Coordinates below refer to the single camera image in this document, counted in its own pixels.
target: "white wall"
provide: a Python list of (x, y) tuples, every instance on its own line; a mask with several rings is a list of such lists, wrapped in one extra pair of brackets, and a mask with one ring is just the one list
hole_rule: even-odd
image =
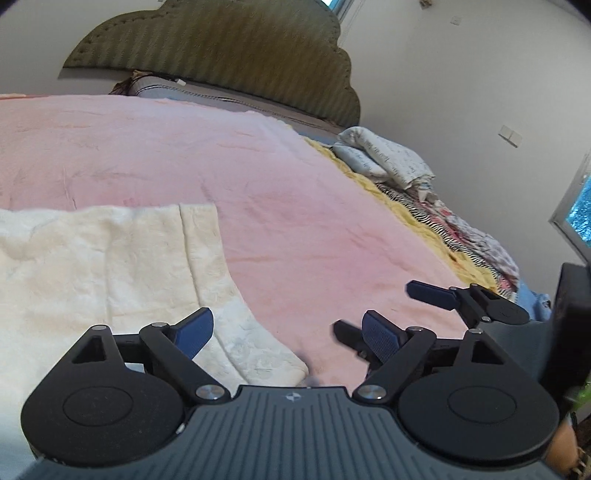
[(61, 66), (100, 23), (160, 5), (157, 0), (18, 0), (0, 17), (0, 93), (109, 93), (128, 75), (61, 72)]
[[(401, 54), (388, 30), (407, 20), (380, 8), (367, 0), (352, 27), (379, 38), (343, 43), (362, 124), (416, 150), (443, 200), (552, 294), (561, 263), (577, 261), (548, 219), (591, 148), (591, 27), (544, 0), (434, 0)], [(503, 124), (519, 148), (497, 136)]]
[(393, 78), (423, 11), (418, 0), (353, 0), (341, 26), (339, 43), (351, 57), (351, 83), (364, 121), (380, 123), (392, 94)]

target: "gray ribbed plate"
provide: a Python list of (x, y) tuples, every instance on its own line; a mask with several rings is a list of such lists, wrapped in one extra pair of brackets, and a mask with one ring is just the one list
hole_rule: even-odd
[(159, 452), (104, 469), (36, 463), (25, 480), (556, 480), (541, 462), (474, 471), (419, 449), (381, 407), (344, 388), (242, 387), (221, 406), (196, 410)]

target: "blue fabric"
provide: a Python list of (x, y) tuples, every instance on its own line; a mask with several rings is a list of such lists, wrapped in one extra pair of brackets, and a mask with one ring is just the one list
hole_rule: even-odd
[(550, 297), (545, 293), (531, 291), (528, 286), (519, 281), (517, 290), (517, 305), (530, 314), (530, 319), (536, 322), (547, 322), (550, 320), (552, 309), (550, 308)]

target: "bedding pile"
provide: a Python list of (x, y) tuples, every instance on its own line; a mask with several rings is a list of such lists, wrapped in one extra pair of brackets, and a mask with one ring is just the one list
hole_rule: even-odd
[(507, 290), (516, 292), (519, 268), (515, 261), (495, 238), (470, 226), (447, 208), (435, 193), (431, 185), (433, 172), (421, 157), (363, 127), (348, 128), (338, 138), (332, 150), (354, 172), (372, 180), (393, 201), (422, 210), (441, 234), (451, 236), (455, 243), (481, 257), (497, 272), (500, 293), (507, 296)]

